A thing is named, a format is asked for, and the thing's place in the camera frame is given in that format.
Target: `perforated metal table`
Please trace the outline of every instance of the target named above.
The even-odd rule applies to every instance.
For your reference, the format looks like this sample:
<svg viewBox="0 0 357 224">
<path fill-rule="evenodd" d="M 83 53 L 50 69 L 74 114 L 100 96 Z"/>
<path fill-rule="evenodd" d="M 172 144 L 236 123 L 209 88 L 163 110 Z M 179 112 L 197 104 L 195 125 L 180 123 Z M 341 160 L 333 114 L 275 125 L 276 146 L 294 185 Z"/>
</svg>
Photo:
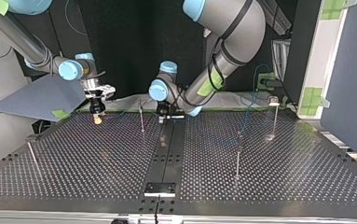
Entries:
<svg viewBox="0 0 357 224">
<path fill-rule="evenodd" d="M 357 162 L 291 112 L 77 114 L 0 161 L 0 216 L 357 218 Z M 240 177 L 236 177 L 238 130 Z M 174 198 L 144 196 L 173 183 Z"/>
</svg>

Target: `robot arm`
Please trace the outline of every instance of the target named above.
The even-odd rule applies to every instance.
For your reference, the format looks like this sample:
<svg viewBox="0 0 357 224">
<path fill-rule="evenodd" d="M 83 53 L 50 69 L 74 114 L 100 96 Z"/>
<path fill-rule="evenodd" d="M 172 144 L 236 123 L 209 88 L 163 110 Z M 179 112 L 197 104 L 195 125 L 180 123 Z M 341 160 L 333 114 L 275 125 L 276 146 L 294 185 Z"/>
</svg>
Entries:
<svg viewBox="0 0 357 224">
<path fill-rule="evenodd" d="M 0 34 L 20 53 L 27 66 L 34 70 L 58 74 L 65 80 L 81 80 L 87 98 L 90 100 L 90 112 L 96 123 L 101 123 L 105 105 L 102 98 L 110 97 L 115 88 L 99 83 L 99 74 L 92 54 L 77 54 L 75 60 L 53 56 L 40 39 L 32 35 L 11 13 L 0 14 Z"/>
<path fill-rule="evenodd" d="M 149 94 L 154 100 L 167 101 L 196 116 L 223 86 L 224 79 L 258 52 L 265 35 L 266 19 L 256 0 L 185 0 L 184 12 L 220 36 L 222 49 L 213 55 L 212 62 L 187 91 L 177 87 L 168 73 L 160 69 Z"/>
</svg>

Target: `black backdrop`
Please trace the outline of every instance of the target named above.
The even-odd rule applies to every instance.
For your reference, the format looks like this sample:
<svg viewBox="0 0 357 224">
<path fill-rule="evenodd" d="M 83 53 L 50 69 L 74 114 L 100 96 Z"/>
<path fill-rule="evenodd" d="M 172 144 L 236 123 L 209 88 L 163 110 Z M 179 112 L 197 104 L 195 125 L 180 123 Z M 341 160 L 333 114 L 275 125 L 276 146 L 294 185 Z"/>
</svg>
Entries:
<svg viewBox="0 0 357 224">
<path fill-rule="evenodd" d="M 203 29 L 188 18 L 184 0 L 80 0 L 84 23 L 103 82 L 116 98 L 147 92 L 159 64 L 178 64 L 189 84 L 203 68 Z"/>
</svg>

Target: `blue cable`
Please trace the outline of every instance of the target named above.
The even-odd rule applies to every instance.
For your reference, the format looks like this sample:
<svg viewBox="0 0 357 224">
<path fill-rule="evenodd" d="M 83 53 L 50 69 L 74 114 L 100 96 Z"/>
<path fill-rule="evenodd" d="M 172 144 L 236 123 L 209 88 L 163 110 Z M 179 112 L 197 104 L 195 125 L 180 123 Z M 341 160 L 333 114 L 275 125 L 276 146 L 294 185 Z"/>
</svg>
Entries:
<svg viewBox="0 0 357 224">
<path fill-rule="evenodd" d="M 259 64 L 259 65 L 255 68 L 255 70 L 254 70 L 253 92 L 251 93 L 251 95 L 252 95 L 252 101 L 251 101 L 251 104 L 248 105 L 248 110 L 245 112 L 244 121 L 243 121 L 242 128 L 241 128 L 241 134 L 244 133 L 244 131 L 245 131 L 246 127 L 247 127 L 247 124 L 248 124 L 248 122 L 249 122 L 249 120 L 250 120 L 250 118 L 251 118 L 251 113 L 249 113 L 249 112 L 250 112 L 250 109 L 251 109 L 251 107 L 256 103 L 256 101 L 257 101 L 257 99 L 258 99 L 258 94 L 259 94 L 259 92 L 258 92 L 258 91 L 255 91 L 255 86 L 254 86 L 254 84 L 255 84 L 255 78 L 256 78 L 256 76 L 257 76 L 257 71 L 259 70 L 259 68 L 261 68 L 261 67 L 263 67 L 263 66 L 265 66 L 265 67 L 267 68 L 268 72 L 270 72 L 270 68 L 269 68 L 268 65 L 265 64 L 265 63 Z"/>
</svg>

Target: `light blue joint cap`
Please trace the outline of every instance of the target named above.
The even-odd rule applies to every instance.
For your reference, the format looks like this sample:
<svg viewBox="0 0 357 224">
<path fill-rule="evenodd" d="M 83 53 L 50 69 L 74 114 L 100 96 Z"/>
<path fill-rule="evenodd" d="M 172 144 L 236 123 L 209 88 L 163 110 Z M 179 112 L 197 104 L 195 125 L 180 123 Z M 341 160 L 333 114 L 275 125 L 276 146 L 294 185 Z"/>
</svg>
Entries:
<svg viewBox="0 0 357 224">
<path fill-rule="evenodd" d="M 76 59 L 85 59 L 85 60 L 93 60 L 94 61 L 94 57 L 92 53 L 82 53 L 82 54 L 77 54 L 76 55 Z"/>
<path fill-rule="evenodd" d="M 188 115 L 195 117 L 197 116 L 200 112 L 201 112 L 202 106 L 198 106 L 196 107 L 194 110 L 190 111 L 189 113 L 187 113 Z"/>
<path fill-rule="evenodd" d="M 68 81 L 79 80 L 83 76 L 82 64 L 74 60 L 67 60 L 60 64 L 59 74 Z"/>
<path fill-rule="evenodd" d="M 166 61 L 160 64 L 160 71 L 171 73 L 171 74 L 177 74 L 178 65 L 176 63 Z"/>
<path fill-rule="evenodd" d="M 205 0 L 185 0 L 184 13 L 192 18 L 193 21 L 198 21 L 205 6 Z"/>
<path fill-rule="evenodd" d="M 162 80 L 154 80 L 149 87 L 149 95 L 153 100 L 164 101 L 169 96 L 169 89 Z"/>
<path fill-rule="evenodd" d="M 38 15 L 50 7 L 52 0 L 9 0 L 9 11 L 25 15 Z"/>
</svg>

